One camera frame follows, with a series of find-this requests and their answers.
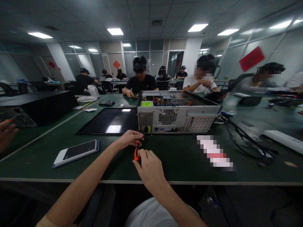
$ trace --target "air vent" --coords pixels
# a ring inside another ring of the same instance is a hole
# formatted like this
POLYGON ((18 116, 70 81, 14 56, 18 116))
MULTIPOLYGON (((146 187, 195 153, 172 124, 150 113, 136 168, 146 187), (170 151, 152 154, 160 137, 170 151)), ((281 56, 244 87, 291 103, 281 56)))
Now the air vent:
POLYGON ((59 29, 53 27, 53 26, 45 26, 44 28, 51 30, 51 31, 58 31, 59 29))
POLYGON ((154 27, 161 27, 163 23, 163 20, 153 20, 151 25, 154 27))

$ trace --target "table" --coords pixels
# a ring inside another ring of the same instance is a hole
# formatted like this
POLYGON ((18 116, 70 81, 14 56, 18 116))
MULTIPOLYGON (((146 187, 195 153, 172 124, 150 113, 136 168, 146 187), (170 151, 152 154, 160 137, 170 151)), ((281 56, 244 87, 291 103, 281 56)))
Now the table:
MULTIPOLYGON (((230 140, 225 125, 213 125, 208 135, 213 135, 220 148, 236 166, 234 172, 214 170, 203 151, 197 146, 193 135, 146 135, 143 148, 151 149, 160 158, 166 179, 171 184, 205 185, 303 185, 303 156, 295 151, 273 142, 263 136, 264 130, 278 130, 303 140, 303 117, 296 108, 263 107, 268 105, 269 96, 257 106, 237 105, 239 97, 229 95, 223 102, 223 110, 236 111, 233 121, 262 145, 278 150, 276 161, 269 166, 257 166, 257 160, 242 155, 230 140), (290 167, 284 162, 298 166, 290 167)), ((60 150, 91 139, 99 139, 100 150, 105 150, 118 137, 75 135, 92 119, 101 107, 100 100, 133 105, 136 101, 121 94, 100 95, 100 99, 88 106, 97 108, 95 112, 73 110, 52 124, 38 128, 21 129, 9 147, 9 152, 18 152, 0 161, 0 181, 30 182, 72 182, 84 171, 100 152, 69 163, 57 169, 51 166, 60 150)), ((120 151, 107 168, 101 183, 142 183, 132 163, 134 148, 120 151)))

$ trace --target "white phone case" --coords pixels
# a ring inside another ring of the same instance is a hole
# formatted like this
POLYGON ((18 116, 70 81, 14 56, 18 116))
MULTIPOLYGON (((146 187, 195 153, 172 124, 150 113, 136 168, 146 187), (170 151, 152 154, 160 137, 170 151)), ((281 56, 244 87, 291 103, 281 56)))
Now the white phone case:
POLYGON ((68 148, 66 148, 66 149, 64 149, 64 150, 61 150, 61 151, 59 152, 59 154, 58 154, 58 156, 56 157, 56 160, 55 160, 55 162, 54 162, 54 164, 53 164, 53 166, 52 166, 53 168, 60 167, 60 166, 62 166, 62 165, 65 165, 65 164, 70 163, 70 162, 72 162, 72 161, 75 161, 75 160, 77 160, 77 159, 80 159, 80 158, 83 158, 83 157, 85 157, 85 156, 88 156, 88 155, 90 155, 90 154, 92 154, 92 153, 98 152, 98 151, 99 151, 99 140, 96 140, 95 149, 90 150, 90 151, 87 151, 87 152, 84 152, 84 153, 82 153, 82 154, 79 154, 79 155, 76 155, 76 156, 74 156, 74 157, 71 157, 71 158, 68 158, 68 159, 63 160, 63 158, 65 157, 65 154, 66 154, 66 152, 67 152, 67 149, 68 149, 68 148))

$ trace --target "white t-shirt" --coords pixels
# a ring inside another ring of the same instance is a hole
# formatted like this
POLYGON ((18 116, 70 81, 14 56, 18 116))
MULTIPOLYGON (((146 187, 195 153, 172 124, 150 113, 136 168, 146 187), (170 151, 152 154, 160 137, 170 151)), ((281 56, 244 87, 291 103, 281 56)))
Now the white t-shirt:
MULTIPOLYGON (((187 86, 192 86, 195 83, 197 83, 198 81, 195 79, 195 75, 191 74, 188 75, 187 77, 185 77, 184 79, 184 83, 183 83, 183 88, 187 87, 187 86)), ((215 82, 212 82, 211 88, 215 88, 217 85, 215 84, 215 82)), ((209 93, 211 92, 208 88, 204 87, 202 84, 197 87, 196 90, 194 90, 194 92, 204 92, 204 93, 209 93)))

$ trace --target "white power strip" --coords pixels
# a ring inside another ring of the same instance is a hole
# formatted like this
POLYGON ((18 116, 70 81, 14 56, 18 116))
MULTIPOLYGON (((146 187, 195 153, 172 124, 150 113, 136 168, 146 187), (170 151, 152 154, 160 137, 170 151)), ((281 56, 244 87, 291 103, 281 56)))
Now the white power strip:
POLYGON ((283 145, 303 154, 303 142, 279 131, 266 130, 263 134, 283 145))

